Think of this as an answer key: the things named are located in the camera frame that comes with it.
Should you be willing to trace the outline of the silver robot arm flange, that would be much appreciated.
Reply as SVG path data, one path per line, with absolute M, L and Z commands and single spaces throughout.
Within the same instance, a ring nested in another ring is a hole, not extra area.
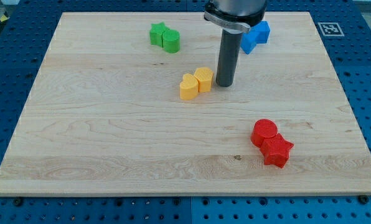
M 263 20 L 267 0 L 209 0 L 204 19 L 231 34 L 249 33 Z

